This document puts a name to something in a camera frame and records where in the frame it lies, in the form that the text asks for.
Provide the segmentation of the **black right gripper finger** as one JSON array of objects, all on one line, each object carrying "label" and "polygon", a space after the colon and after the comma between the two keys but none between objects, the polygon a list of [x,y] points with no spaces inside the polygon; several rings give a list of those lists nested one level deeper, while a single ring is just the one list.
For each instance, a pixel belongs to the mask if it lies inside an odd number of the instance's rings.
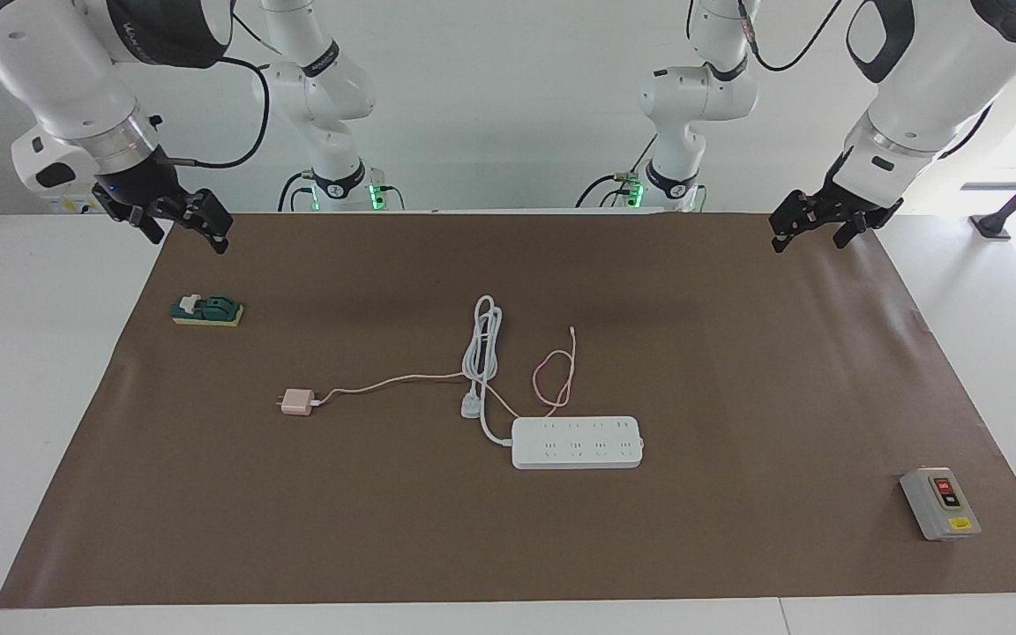
[{"label": "black right gripper finger", "polygon": [[164,240],[164,229],[158,226],[158,223],[153,217],[150,217],[145,212],[142,206],[114,204],[114,220],[128,224],[131,228],[136,228],[138,232],[144,234],[144,237],[150,243],[158,245]]},{"label": "black right gripper finger", "polygon": [[208,189],[157,198],[153,202],[153,217],[201,235],[219,256],[229,248],[228,233],[234,218]]}]

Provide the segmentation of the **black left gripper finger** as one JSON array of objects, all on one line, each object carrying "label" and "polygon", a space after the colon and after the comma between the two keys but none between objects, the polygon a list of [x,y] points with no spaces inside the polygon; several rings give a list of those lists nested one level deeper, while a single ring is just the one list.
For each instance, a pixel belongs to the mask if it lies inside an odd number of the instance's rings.
[{"label": "black left gripper finger", "polygon": [[831,221],[831,199],[810,196],[802,190],[791,191],[770,214],[775,253],[782,253],[795,237]]},{"label": "black left gripper finger", "polygon": [[833,242],[836,248],[839,250],[846,248],[850,245],[855,238],[866,233],[868,229],[875,229],[878,227],[878,217],[880,214],[878,212],[855,212],[852,213],[849,220],[842,224],[841,228],[836,230],[833,235]]}]

